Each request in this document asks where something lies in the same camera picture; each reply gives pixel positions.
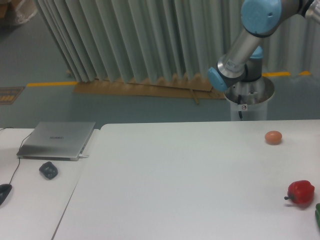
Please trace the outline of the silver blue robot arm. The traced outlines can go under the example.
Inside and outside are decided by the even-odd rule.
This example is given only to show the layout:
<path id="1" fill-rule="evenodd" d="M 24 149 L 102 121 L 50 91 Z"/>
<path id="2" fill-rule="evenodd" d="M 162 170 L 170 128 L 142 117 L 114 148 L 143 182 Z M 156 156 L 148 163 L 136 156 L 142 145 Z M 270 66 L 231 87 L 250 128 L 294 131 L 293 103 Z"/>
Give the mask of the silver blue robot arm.
<path id="1" fill-rule="evenodd" d="M 241 11 L 243 30 L 227 53 L 211 67 L 208 80 L 224 92 L 238 82 L 254 82 L 262 76 L 262 39 L 271 36 L 285 20 L 301 15 L 320 21 L 318 0 L 246 0 Z"/>

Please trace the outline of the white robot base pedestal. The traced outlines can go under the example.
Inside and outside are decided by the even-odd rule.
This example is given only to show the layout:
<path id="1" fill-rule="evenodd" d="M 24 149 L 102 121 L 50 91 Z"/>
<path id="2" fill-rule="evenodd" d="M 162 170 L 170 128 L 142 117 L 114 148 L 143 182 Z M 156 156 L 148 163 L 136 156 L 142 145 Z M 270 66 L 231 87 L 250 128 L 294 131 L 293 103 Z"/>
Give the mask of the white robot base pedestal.
<path id="1" fill-rule="evenodd" d="M 224 92 L 230 105 L 230 120 L 265 121 L 268 102 L 274 94 L 273 82 L 263 76 L 255 81 L 240 81 L 234 84 Z"/>

